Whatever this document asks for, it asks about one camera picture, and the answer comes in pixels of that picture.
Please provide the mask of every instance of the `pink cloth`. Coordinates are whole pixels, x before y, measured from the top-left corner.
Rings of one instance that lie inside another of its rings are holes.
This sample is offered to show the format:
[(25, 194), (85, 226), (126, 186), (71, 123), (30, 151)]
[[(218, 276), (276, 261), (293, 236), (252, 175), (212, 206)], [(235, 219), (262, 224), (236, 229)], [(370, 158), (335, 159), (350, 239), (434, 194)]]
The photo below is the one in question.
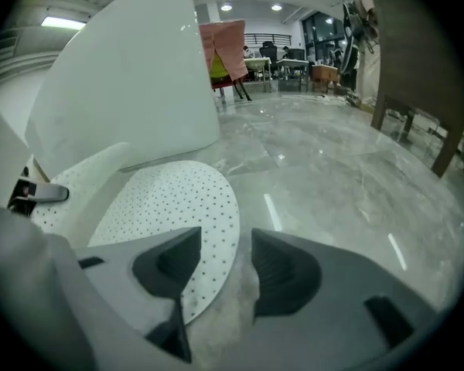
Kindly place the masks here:
[(225, 70), (232, 81), (244, 77), (247, 67), (244, 63), (244, 30), (246, 22), (218, 22), (200, 25), (201, 41), (208, 71), (211, 70), (215, 51), (222, 59)]

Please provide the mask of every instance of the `glossy tile floor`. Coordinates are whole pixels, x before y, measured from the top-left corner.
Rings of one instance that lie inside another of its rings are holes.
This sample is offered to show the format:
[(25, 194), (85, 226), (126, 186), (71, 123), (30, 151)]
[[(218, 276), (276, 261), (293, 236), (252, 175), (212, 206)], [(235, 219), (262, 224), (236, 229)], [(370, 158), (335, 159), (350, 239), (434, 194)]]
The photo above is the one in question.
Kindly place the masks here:
[(217, 99), (217, 143), (149, 164), (190, 159), (212, 165), (227, 177), (239, 203), (241, 245), (232, 273), (216, 301), (189, 326), (195, 363), (211, 368), (251, 325), (258, 297), (253, 227), (363, 254), (435, 309), (450, 305), (464, 271), (460, 160), (438, 179), (428, 167), (439, 139), (415, 126), (403, 138), (403, 123), (392, 117), (385, 118), (383, 133), (376, 131), (371, 115), (343, 98), (251, 97), (253, 102)]

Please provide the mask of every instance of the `person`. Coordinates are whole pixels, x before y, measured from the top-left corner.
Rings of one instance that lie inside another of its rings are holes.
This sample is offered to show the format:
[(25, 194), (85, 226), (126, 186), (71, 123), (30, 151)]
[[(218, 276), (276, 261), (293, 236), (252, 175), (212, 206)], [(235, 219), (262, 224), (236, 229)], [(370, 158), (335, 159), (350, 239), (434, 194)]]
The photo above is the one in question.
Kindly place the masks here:
[(282, 59), (288, 59), (288, 47), (285, 46), (283, 50), (284, 50), (284, 56), (282, 57)]
[(243, 55), (245, 59), (251, 58), (253, 56), (253, 52), (247, 46), (244, 46)]
[(374, 0), (352, 0), (363, 25), (363, 35), (357, 40), (359, 68), (356, 94), (348, 97), (349, 103), (374, 107), (380, 81), (380, 45), (378, 44), (378, 19)]

